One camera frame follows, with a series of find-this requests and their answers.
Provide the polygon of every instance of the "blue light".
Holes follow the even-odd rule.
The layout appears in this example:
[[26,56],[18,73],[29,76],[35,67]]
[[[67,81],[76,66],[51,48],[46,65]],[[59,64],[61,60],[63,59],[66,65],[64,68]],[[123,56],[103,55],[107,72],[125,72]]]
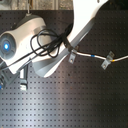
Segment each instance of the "blue light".
[[4,44],[4,49],[8,50],[9,49],[9,44]]

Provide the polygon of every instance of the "black cord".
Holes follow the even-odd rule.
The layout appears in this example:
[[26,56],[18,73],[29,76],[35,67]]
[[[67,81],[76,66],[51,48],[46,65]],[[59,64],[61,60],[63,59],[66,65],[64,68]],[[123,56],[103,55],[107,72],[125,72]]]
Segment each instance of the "black cord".
[[[65,29],[65,35],[68,36],[72,30],[72,27],[73,27],[73,24],[70,24],[66,29]],[[40,45],[39,43],[39,37],[40,36],[52,36],[52,37],[56,37],[56,39],[54,39],[51,43],[49,44],[45,44],[45,45]],[[7,70],[9,67],[11,67],[12,65],[20,62],[21,60],[23,60],[24,58],[28,57],[29,55],[35,53],[36,55],[29,59],[26,63],[24,63],[18,70],[17,72],[21,71],[26,65],[28,65],[33,59],[35,59],[36,57],[40,56],[40,57],[43,57],[43,56],[46,56],[46,55],[49,55],[51,58],[56,58],[59,54],[59,50],[60,50],[60,45],[61,43],[63,42],[63,38],[62,38],[63,34],[61,35],[57,35],[56,32],[54,32],[53,30],[51,29],[43,29],[42,31],[40,31],[37,35],[34,35],[31,40],[30,40],[30,47],[32,49],[32,52],[26,54],[25,56],[21,57],[20,59],[18,59],[17,61],[15,61],[14,63],[10,64],[9,66],[5,67],[5,68],[2,68],[0,69],[1,71],[4,71],[4,70]],[[35,49],[33,48],[33,45],[32,45],[32,40],[37,37],[37,43],[38,45],[40,46],[39,48]],[[56,55],[51,55],[51,53],[57,49],[57,52],[56,52]]]

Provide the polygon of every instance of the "screw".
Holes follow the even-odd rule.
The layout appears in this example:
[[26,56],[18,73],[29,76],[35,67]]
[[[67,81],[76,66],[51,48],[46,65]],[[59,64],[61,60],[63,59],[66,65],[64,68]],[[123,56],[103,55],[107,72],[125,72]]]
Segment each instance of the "screw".
[[73,60],[71,59],[70,62],[73,63]]
[[106,68],[106,65],[105,64],[103,65],[103,68]]

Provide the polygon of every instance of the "pegboard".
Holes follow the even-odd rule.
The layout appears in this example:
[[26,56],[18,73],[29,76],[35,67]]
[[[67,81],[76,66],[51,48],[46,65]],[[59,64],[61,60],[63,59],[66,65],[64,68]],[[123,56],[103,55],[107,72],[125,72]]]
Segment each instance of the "pegboard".
[[[20,21],[26,11],[0,11],[0,34]],[[73,22],[73,11],[32,11],[47,27],[62,33]],[[96,23],[79,44],[80,51],[115,58],[128,54],[128,11],[99,11]],[[128,128],[128,60],[66,57],[53,75],[41,78],[28,71],[28,91],[19,78],[0,92],[3,128]]]

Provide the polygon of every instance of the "bracket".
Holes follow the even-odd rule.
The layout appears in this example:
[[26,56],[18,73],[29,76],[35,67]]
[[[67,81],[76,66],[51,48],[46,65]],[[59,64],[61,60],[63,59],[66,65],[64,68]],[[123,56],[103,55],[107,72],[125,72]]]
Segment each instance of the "bracket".
[[[6,67],[6,63],[4,61],[0,63],[0,69],[3,67]],[[12,75],[13,77],[10,79],[8,74],[0,70],[0,90],[3,90],[6,85],[10,85],[18,77],[18,75],[19,73],[16,73],[15,75]]]
[[73,50],[71,51],[70,58],[69,58],[69,62],[70,62],[71,64],[73,64],[74,61],[75,61],[75,58],[76,58],[76,54],[77,54],[78,49],[79,49],[79,46],[76,46],[75,49],[73,49]]
[[25,66],[24,69],[20,71],[20,90],[21,91],[27,91],[28,89],[27,73],[28,73],[28,65]]
[[105,61],[102,63],[101,67],[106,70],[106,68],[108,67],[108,65],[111,64],[111,60],[113,60],[114,58],[114,53],[112,51],[109,52],[109,55],[107,56],[107,58],[105,59]]

